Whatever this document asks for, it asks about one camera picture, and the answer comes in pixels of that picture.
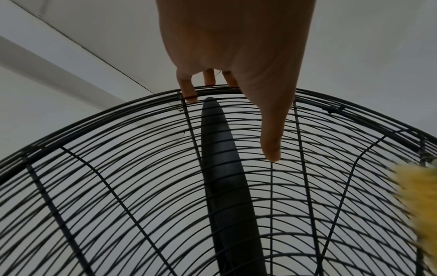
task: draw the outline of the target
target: white wall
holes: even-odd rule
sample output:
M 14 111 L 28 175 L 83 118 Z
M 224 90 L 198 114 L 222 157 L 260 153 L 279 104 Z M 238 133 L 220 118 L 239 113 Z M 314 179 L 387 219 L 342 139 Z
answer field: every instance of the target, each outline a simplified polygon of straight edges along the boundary
M 0 159 L 99 111 L 0 64 Z

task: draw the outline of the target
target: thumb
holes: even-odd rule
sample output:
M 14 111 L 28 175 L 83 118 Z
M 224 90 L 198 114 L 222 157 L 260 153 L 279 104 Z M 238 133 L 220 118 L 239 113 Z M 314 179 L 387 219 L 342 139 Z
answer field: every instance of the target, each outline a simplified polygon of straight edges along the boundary
M 281 139 L 289 109 L 261 110 L 261 148 L 271 162 L 281 159 Z

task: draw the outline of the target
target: hand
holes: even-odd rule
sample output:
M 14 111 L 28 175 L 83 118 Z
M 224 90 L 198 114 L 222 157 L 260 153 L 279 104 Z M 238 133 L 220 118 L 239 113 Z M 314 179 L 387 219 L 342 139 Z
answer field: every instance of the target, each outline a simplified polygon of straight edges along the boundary
M 184 98 L 197 101 L 191 78 L 215 85 L 221 70 L 230 87 L 259 107 L 261 148 L 280 159 L 285 119 L 315 0 L 157 0 L 161 34 Z

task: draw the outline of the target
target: metal wire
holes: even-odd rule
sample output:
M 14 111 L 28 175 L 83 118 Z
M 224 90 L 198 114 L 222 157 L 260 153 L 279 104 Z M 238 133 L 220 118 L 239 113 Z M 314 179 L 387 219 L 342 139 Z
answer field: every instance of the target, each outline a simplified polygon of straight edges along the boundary
M 435 275 L 393 197 L 391 170 L 426 166 L 435 137 L 298 90 L 282 160 L 270 163 L 260 112 L 239 89 L 197 92 L 196 104 L 173 90 L 111 108 L 1 160 L 0 274 L 219 275 L 218 256 L 238 244 L 214 250 L 223 229 L 209 224 L 201 112 L 213 96 L 238 148 L 268 275 Z

